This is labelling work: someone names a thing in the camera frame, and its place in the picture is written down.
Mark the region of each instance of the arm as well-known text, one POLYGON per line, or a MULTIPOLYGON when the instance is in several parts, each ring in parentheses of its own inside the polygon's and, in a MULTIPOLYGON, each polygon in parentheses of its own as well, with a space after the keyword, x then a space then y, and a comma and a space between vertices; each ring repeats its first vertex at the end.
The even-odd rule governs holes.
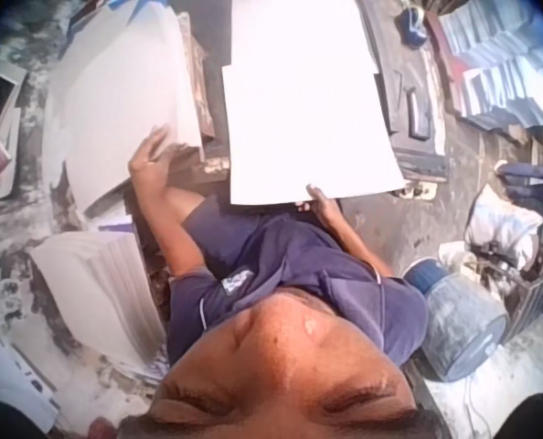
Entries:
POLYGON ((320 222, 338 239, 345 251, 373 267, 381 276, 391 277, 393 271, 374 252, 367 248, 361 237, 355 232, 340 211, 336 201, 327 198, 318 187, 308 186, 308 193, 313 198, 313 203, 299 203, 299 210, 312 208, 320 222))
POLYGON ((162 254, 176 277, 205 265, 202 252, 184 230, 165 197, 168 166, 174 151, 164 151, 157 160, 152 152, 165 140, 168 127, 162 127, 144 139, 129 163, 135 196, 162 254))

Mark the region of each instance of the book stack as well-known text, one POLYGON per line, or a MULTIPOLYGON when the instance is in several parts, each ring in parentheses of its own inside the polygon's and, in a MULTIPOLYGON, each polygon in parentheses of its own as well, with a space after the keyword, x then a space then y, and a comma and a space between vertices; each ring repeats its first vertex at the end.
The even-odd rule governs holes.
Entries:
POLYGON ((471 0, 440 17, 452 56, 470 68, 462 117, 486 130, 543 125, 543 14, 521 0, 471 0))
POLYGON ((69 232, 31 253, 72 335, 144 372, 165 340, 133 233, 69 232))

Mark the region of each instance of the blue container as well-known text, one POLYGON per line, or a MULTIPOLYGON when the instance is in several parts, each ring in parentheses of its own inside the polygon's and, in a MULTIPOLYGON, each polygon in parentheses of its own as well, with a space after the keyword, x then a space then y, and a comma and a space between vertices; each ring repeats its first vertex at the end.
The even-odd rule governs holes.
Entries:
POLYGON ((427 297, 432 287, 450 274, 440 261, 427 258, 412 264, 403 279, 427 297))

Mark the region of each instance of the white paper sheet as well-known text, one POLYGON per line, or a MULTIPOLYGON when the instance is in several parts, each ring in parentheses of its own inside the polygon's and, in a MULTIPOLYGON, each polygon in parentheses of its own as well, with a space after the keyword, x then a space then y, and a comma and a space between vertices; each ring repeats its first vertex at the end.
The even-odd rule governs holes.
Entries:
POLYGON ((403 186, 354 0, 238 0, 223 69, 231 202, 262 205, 403 186))
POLYGON ((156 3, 131 21, 127 12, 100 11, 75 35, 53 74, 45 141, 70 145, 67 173, 81 212, 129 178, 127 163, 153 126, 170 124, 163 146, 202 147, 174 12, 156 3))

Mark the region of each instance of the navy blue shirt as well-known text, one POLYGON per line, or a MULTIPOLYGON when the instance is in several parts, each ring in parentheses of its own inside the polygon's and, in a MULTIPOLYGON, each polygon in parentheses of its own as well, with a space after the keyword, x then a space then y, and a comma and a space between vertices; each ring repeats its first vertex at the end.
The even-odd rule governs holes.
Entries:
POLYGON ((171 364, 205 331, 257 304, 278 286, 299 287, 324 300, 397 365, 425 337, 424 297, 400 279, 381 278, 312 224, 290 215, 244 219, 221 213, 218 203, 208 199, 185 227, 206 255, 226 260, 230 270, 222 280, 205 267, 172 282, 171 364), (226 252, 225 245, 233 248, 226 252))

